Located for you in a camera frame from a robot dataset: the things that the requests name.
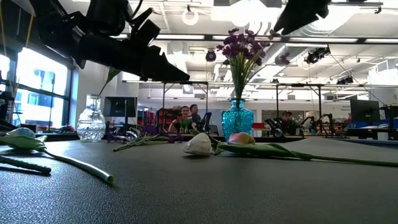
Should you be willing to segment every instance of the screen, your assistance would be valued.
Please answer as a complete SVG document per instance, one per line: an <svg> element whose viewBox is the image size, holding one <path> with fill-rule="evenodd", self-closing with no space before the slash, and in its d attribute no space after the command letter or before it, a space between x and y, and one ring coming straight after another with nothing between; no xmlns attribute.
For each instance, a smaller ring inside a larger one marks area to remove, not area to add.
<svg viewBox="0 0 398 224"><path fill-rule="evenodd" d="M135 118L137 110L136 97L106 97L104 116L125 117L127 102L127 117Z"/></svg>
<svg viewBox="0 0 398 224"><path fill-rule="evenodd" d="M378 101L350 100L351 118L355 122L380 121L380 109Z"/></svg>

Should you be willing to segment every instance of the window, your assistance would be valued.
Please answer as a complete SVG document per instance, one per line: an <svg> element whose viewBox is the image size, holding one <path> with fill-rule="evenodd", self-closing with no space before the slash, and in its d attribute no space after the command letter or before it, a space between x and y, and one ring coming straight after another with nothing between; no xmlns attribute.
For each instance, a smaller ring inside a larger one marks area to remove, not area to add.
<svg viewBox="0 0 398 224"><path fill-rule="evenodd" d="M18 54L17 80L19 84L65 96L68 68L31 49L24 48Z"/></svg>
<svg viewBox="0 0 398 224"><path fill-rule="evenodd" d="M8 71L10 70L10 59L4 55L0 55L0 70L1 78L6 80L8 78Z"/></svg>
<svg viewBox="0 0 398 224"><path fill-rule="evenodd" d="M15 67L14 63L14 72L10 75L19 81L19 87L12 124L36 124L39 131L67 124L70 103L67 88L71 74L68 68L31 49L23 49L18 54Z"/></svg>
<svg viewBox="0 0 398 224"><path fill-rule="evenodd" d="M63 109L65 100L40 93L18 89L21 98L15 103L12 124L37 124L39 129L48 127L59 128L63 125Z"/></svg>
<svg viewBox="0 0 398 224"><path fill-rule="evenodd" d="M27 103L30 105L54 107L53 97L38 93L29 93Z"/></svg>

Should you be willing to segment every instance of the turquoise vase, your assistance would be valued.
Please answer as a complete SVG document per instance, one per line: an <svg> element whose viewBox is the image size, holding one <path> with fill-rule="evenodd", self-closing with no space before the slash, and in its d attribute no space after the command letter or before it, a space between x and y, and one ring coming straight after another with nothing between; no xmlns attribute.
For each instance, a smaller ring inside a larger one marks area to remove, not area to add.
<svg viewBox="0 0 398 224"><path fill-rule="evenodd" d="M228 142L229 136L235 133L251 134L254 122L252 111L244 109L244 99L231 99L231 109L223 111L222 124L225 141Z"/></svg>

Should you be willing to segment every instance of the person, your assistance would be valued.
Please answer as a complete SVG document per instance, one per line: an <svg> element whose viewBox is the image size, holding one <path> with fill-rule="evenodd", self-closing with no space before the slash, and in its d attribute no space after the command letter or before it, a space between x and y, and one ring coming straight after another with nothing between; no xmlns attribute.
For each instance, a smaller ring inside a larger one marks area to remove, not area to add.
<svg viewBox="0 0 398 224"><path fill-rule="evenodd" d="M201 118L200 118L200 115L198 114L198 105L191 105L189 107L189 110L191 111L192 122L199 124L201 121Z"/></svg>
<svg viewBox="0 0 398 224"><path fill-rule="evenodd" d="M284 134L288 135L295 135L296 134L296 128L297 125L292 121L292 112L290 111L283 111L282 112L282 117L280 117L281 121L281 131Z"/></svg>
<svg viewBox="0 0 398 224"><path fill-rule="evenodd" d="M189 107L181 107L181 113L177 116L177 119L173 120L169 126L170 133L176 133L178 130L175 126L179 126L177 123L189 123L188 129L192 129L192 120L189 119Z"/></svg>

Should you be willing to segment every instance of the clear glass vase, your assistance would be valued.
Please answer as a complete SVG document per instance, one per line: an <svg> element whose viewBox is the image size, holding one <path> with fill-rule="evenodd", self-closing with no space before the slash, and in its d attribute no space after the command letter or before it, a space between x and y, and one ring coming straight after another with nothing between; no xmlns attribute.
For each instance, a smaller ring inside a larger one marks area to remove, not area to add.
<svg viewBox="0 0 398 224"><path fill-rule="evenodd" d="M105 135L105 118L101 112L101 97L86 95L86 109L80 114L77 135L83 142L99 142Z"/></svg>
<svg viewBox="0 0 398 224"><path fill-rule="evenodd" d="M231 134L251 134L254 122L253 112L244 109L244 99L231 99L229 102L231 102L231 109L222 113L222 124L226 142L228 142Z"/></svg>

